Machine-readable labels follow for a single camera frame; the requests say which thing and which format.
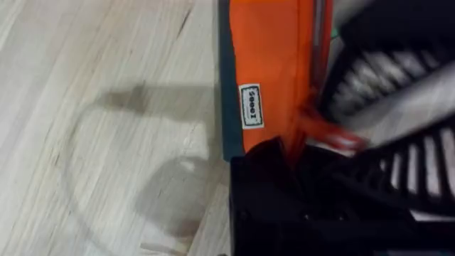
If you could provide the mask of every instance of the black plastic part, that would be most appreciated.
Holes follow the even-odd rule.
[[[448,165],[448,159],[455,157],[454,132],[455,114],[389,144],[363,151],[326,170],[326,175],[389,206],[455,216]],[[437,173],[437,194],[428,189],[430,171]],[[397,180],[395,186],[392,172]],[[410,188],[411,178],[415,185]]]
[[[398,81],[385,71],[385,68],[390,67],[381,67],[372,62],[371,58],[366,57],[378,53],[399,70],[404,81]],[[414,65],[422,69],[423,74],[416,75],[410,72],[396,59],[394,53],[409,53],[414,58]],[[321,94],[319,110],[327,120],[343,123],[390,96],[399,96],[415,85],[421,85],[419,81],[435,74],[453,60],[455,60],[455,41],[436,45],[414,42],[400,46],[381,45],[370,48],[346,46],[328,76]],[[355,68],[359,63],[374,74],[373,79],[369,80],[365,75],[360,74],[360,71]],[[348,80],[350,76],[361,84],[361,88]]]
[[[345,161],[344,156],[308,146],[291,170],[279,139],[234,158],[232,256],[454,249],[453,223],[418,223],[408,210],[371,200],[331,178],[334,171],[327,170]]]
[[[455,1],[380,0],[369,4],[340,28],[345,43],[321,94],[320,112],[332,122],[343,123],[375,103],[407,91],[455,60]],[[410,71],[396,53],[410,53],[412,64],[424,74]],[[382,53],[407,79],[397,81],[366,55]],[[365,79],[356,68],[365,63],[376,80]],[[354,75],[358,89],[347,81]]]

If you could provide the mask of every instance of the fabric label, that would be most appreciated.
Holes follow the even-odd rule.
[[[264,119],[259,84],[241,85],[239,90],[243,129],[263,128]]]

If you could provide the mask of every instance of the wooden floor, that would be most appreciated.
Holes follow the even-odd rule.
[[[214,3],[0,1],[0,255],[188,253],[228,184]]]

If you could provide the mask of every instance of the light wood plank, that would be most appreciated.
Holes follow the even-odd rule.
[[[188,256],[230,255],[229,188],[219,185]]]
[[[1,7],[0,255],[186,254],[227,168],[214,1]]]

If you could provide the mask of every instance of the dark green fabric trim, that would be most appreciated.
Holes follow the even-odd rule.
[[[235,54],[230,31],[229,1],[218,1],[218,28],[220,49],[221,122],[223,158],[245,155],[242,123],[235,79]]]

